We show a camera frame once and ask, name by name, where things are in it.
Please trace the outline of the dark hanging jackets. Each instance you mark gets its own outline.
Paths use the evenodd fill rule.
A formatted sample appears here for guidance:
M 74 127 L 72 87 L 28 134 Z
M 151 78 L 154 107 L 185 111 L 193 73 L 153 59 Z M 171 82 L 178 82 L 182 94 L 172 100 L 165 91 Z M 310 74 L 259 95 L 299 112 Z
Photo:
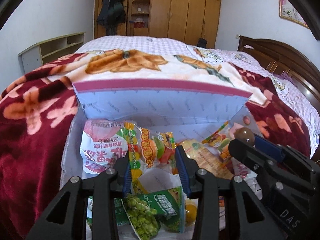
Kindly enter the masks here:
M 96 23 L 103 26 L 106 36 L 117 34 L 117 26 L 126 23 L 125 0 L 102 0 L 102 8 Z

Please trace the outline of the green pea snack bag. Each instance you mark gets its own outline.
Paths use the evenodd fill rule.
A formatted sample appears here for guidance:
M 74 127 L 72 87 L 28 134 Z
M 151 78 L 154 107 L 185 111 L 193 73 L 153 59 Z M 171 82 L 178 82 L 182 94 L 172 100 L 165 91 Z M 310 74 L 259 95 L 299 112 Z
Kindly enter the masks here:
M 185 197 L 181 186 L 145 194 L 128 194 L 123 208 L 139 239 L 152 239 L 161 226 L 172 233 L 185 232 Z

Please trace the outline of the green pea snack bag barcode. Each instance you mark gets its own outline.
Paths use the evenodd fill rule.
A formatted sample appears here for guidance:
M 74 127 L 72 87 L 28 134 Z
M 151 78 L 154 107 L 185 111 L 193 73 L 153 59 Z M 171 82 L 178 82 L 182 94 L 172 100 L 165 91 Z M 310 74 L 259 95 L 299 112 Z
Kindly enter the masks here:
M 111 197 L 88 197 L 87 224 L 90 229 L 101 230 L 104 226 L 107 230 L 116 230 L 117 226 L 130 223 L 121 199 Z

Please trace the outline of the pink peach jelly pouch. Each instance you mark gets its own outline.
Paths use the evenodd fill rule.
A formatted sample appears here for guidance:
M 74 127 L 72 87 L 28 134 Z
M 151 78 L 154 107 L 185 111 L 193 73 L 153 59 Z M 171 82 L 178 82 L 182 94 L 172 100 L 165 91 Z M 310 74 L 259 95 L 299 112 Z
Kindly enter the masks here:
M 114 166 L 126 155 L 128 145 L 123 122 L 88 119 L 80 143 L 82 169 L 87 174 L 99 174 Z

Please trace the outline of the yellow egg jelly cup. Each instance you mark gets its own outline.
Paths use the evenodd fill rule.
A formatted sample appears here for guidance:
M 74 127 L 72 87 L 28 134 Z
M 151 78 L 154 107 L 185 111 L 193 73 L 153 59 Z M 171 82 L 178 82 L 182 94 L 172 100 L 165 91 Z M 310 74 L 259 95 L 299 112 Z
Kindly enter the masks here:
M 185 224 L 191 226 L 195 223 L 197 216 L 197 204 L 193 200 L 185 200 Z

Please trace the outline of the wooden wardrobe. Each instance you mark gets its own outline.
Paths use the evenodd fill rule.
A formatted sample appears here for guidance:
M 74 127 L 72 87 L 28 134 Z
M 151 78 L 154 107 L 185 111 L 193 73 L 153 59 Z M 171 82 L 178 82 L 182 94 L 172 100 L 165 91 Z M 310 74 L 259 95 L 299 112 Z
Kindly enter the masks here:
M 103 26 L 96 23 L 102 0 L 94 3 L 94 36 L 106 36 Z M 125 0 L 126 23 L 117 26 L 117 35 L 167 37 L 197 45 L 199 38 L 214 48 L 220 19 L 221 0 Z M 132 22 L 143 20 L 144 28 Z

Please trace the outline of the red pot on shelf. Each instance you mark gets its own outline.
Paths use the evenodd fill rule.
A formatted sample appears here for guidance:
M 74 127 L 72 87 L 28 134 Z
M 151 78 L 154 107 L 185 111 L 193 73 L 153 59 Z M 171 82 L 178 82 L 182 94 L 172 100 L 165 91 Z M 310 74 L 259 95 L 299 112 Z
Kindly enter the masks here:
M 137 20 L 132 22 L 134 28 L 144 28 L 146 22 L 143 20 Z

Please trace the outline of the colourful gummy candy packet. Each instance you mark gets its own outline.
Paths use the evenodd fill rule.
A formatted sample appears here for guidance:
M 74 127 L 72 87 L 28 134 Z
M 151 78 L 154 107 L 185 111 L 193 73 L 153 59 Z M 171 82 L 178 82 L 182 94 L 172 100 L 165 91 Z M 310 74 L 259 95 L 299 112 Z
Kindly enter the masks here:
M 176 143 L 171 132 L 155 132 L 131 122 L 124 124 L 132 179 L 141 177 L 150 168 L 177 174 Z

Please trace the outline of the brown chocolate ball candy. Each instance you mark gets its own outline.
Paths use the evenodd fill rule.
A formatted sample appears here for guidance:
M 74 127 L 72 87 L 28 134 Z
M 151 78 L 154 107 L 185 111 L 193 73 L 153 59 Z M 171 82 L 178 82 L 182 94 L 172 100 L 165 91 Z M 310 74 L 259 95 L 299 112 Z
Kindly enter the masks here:
M 255 143 L 254 133 L 247 127 L 242 127 L 240 129 L 237 129 L 234 133 L 234 137 L 235 139 L 246 142 L 251 146 L 253 146 Z

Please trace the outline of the orange rice cracker packet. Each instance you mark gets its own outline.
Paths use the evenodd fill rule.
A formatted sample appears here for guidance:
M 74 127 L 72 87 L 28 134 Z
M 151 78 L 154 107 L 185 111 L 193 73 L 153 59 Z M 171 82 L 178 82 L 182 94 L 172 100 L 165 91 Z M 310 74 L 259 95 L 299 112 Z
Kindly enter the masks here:
M 199 168 L 205 169 L 214 176 L 223 179 L 232 179 L 232 172 L 223 164 L 218 157 L 210 152 L 204 145 L 195 139 L 184 140 L 179 143 L 189 159 L 194 159 Z

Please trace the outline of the pink cardboard box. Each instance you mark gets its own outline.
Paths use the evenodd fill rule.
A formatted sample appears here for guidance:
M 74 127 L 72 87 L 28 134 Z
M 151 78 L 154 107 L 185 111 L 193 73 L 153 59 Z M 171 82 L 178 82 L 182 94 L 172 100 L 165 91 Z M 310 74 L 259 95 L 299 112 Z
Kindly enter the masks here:
M 61 185 L 72 176 L 89 178 L 82 167 L 80 142 L 88 119 L 132 121 L 155 132 L 172 132 L 176 142 L 201 141 L 225 121 L 239 116 L 259 92 L 169 79 L 115 79 L 76 82 L 79 109 L 69 129 L 61 161 Z

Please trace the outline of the yellow candy packet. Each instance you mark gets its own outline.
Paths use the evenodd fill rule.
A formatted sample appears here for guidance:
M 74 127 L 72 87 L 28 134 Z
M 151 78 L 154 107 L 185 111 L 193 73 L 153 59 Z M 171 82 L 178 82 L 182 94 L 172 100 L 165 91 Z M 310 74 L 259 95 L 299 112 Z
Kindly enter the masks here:
M 139 181 L 139 177 L 142 175 L 141 170 L 133 170 L 131 172 L 132 181 L 131 181 L 131 191 L 133 194 L 143 194 L 148 193 L 142 183 Z

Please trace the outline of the framed wedding photo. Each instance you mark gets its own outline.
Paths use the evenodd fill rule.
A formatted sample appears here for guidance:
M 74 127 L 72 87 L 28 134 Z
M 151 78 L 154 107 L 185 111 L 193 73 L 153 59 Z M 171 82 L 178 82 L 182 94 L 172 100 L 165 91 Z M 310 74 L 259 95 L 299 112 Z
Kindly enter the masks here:
M 279 0 L 279 17 L 308 28 L 307 23 L 289 0 Z

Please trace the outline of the pink checked bed sheet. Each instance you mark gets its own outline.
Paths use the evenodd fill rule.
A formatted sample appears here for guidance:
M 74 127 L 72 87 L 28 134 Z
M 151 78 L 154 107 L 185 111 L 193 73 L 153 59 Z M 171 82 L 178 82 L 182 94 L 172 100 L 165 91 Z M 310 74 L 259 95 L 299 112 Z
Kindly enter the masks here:
M 104 36 L 82 45 L 76 52 L 107 51 L 111 49 L 137 49 L 156 55 L 185 55 L 197 60 L 219 64 L 231 62 L 236 66 L 267 76 L 273 82 L 279 98 L 293 109 L 305 122 L 310 134 L 311 157 L 319 150 L 319 110 L 315 109 L 309 100 L 293 84 L 293 79 L 286 73 L 272 74 L 264 69 L 251 55 L 242 51 L 201 48 L 170 38 L 155 38 L 147 36 Z

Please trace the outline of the white low shelf unit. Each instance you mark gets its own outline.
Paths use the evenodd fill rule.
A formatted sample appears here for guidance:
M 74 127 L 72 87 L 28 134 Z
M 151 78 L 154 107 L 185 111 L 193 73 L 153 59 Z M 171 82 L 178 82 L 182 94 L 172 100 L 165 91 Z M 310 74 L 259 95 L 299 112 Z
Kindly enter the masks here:
M 51 38 L 23 50 L 17 55 L 23 74 L 27 74 L 62 56 L 74 53 L 84 44 L 84 34 L 73 33 Z

